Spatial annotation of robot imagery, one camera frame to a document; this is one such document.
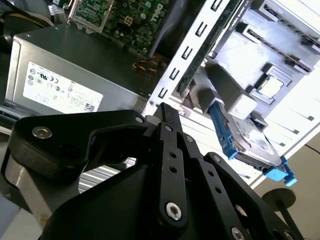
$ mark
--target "hard drive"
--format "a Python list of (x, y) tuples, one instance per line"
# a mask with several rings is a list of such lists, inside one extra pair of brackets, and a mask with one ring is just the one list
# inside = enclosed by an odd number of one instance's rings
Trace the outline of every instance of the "hard drive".
[(215, 101), (208, 112), (222, 151), (229, 160), (245, 162), (274, 181), (284, 179), (288, 187), (297, 182), (287, 160), (279, 156), (253, 118), (242, 120), (230, 115), (220, 101)]

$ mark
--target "wire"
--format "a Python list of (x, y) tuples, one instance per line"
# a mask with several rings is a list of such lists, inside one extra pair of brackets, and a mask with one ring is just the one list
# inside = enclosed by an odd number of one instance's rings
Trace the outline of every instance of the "wire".
[(152, 72), (152, 73), (155, 73), (157, 70), (154, 69), (154, 68), (150, 68), (150, 67), (144, 67), (144, 66), (141, 66), (141, 64), (145, 64), (145, 63), (149, 63), (151, 60), (155, 59), (156, 56), (153, 56), (152, 58), (150, 59), (146, 59), (146, 60), (141, 60), (141, 61), (138, 61), (138, 62), (135, 62), (132, 64), (132, 67), (134, 69), (140, 69), (140, 70), (143, 70), (143, 71), (149, 71), (149, 72)]
[(27, 16), (21, 15), (20, 13), (17, 13), (17, 12), (14, 12), (14, 11), (7, 11), (7, 12), (4, 12), (4, 13), (0, 14), (0, 18), (2, 18), (2, 19), (5, 19), (6, 16), (25, 19), (25, 20), (28, 20), (28, 21), (30, 21), (30, 22), (42, 27), (42, 28), (45, 28), (44, 25), (42, 25), (38, 21), (35, 21), (33, 18), (29, 18)]
[(30, 20), (30, 21), (32, 21), (32, 22), (33, 22), (33, 21), (34, 21), (34, 22), (39, 22), (38, 25), (44, 27), (44, 24), (43, 24), (43, 21), (44, 21), (44, 20), (43, 20), (43, 19), (40, 20), (39, 18), (36, 18), (36, 17), (30, 15), (29, 13), (27, 13), (27, 12), (19, 9), (19, 8), (16, 7), (15, 5), (13, 5), (13, 4), (12, 4), (11, 2), (9, 2), (8, 0), (0, 0), (0, 2), (3, 3), (4, 5), (8, 6), (9, 8), (11, 8), (11, 9), (13, 10), (13, 12), (15, 12), (16, 14), (20, 14), (20, 15), (26, 17), (26, 18), (29, 18), (28, 20)]
[(69, 18), (67, 19), (67, 17), (66, 17), (66, 10), (68, 10), (68, 9), (71, 7), (71, 5), (73, 4), (73, 1), (74, 1), (74, 0), (70, 0), (69, 4), (66, 4), (66, 3), (65, 3), (65, 4), (63, 4), (63, 6), (62, 6), (63, 17), (64, 17), (64, 20), (66, 21), (67, 24), (70, 23), (70, 19), (69, 19)]
[(320, 154), (320, 151), (317, 149), (313, 148), (312, 146), (309, 146), (308, 144), (305, 145), (307, 148), (311, 149), (312, 151), (316, 152), (317, 154)]
[(36, 13), (33, 13), (33, 12), (29, 12), (29, 11), (26, 11), (26, 13), (30, 14), (31, 16), (37, 18), (37, 19), (41, 19), (43, 21), (45, 21), (46, 23), (48, 23), (50, 26), (54, 26), (55, 24), (50, 21), (48, 18), (46, 18), (45, 16), (42, 16), (40, 14), (36, 14)]

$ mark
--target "capacitor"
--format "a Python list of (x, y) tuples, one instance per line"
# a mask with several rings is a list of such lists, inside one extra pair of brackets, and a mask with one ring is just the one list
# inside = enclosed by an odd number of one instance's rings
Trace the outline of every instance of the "capacitor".
[(140, 18), (141, 18), (142, 20), (146, 20), (147, 16), (146, 16), (144, 13), (141, 13)]

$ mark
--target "gray metal panel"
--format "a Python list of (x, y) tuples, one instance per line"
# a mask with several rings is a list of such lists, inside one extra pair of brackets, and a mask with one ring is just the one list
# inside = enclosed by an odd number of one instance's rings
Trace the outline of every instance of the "gray metal panel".
[(20, 34), (14, 39), (6, 102), (30, 114), (59, 113), (23, 97), (28, 63), (33, 62), (101, 93), (104, 97), (99, 111), (132, 109), (137, 100), (146, 101), (139, 94), (142, 79), (132, 70), (135, 61), (134, 54), (75, 26), (60, 25)]
[[(282, 10), (282, 16), (296, 24), (305, 33), (318, 36), (316, 32), (297, 20), (286, 9)], [(314, 54), (306, 46), (303, 46), (302, 38), (281, 23), (268, 21), (253, 9), (245, 13), (242, 21), (258, 29), (266, 41), (281, 49), (287, 55), (303, 59), (311, 66), (318, 62), (319, 55)], [(288, 86), (287, 91), (281, 92), (272, 105), (268, 105), (256, 98), (259, 104), (255, 110), (263, 117), (266, 117), (287, 92), (304, 76), (286, 64), (285, 59), (278, 53), (263, 44), (252, 42), (238, 32), (232, 34), (215, 61), (219, 62), (244, 89), (249, 86), (255, 86), (263, 76), (263, 68), (266, 64), (273, 64), (291, 76), (292, 83)]]

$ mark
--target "metal stand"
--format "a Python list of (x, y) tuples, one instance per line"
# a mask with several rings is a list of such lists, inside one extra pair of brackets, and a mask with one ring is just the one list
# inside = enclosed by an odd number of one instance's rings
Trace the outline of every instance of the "metal stand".
[(299, 238), (304, 239), (295, 221), (288, 212), (288, 208), (296, 202), (296, 195), (292, 190), (287, 188), (274, 189), (264, 194), (262, 199), (272, 208), (273, 211), (280, 211), (286, 224), (297, 236), (299, 236)]

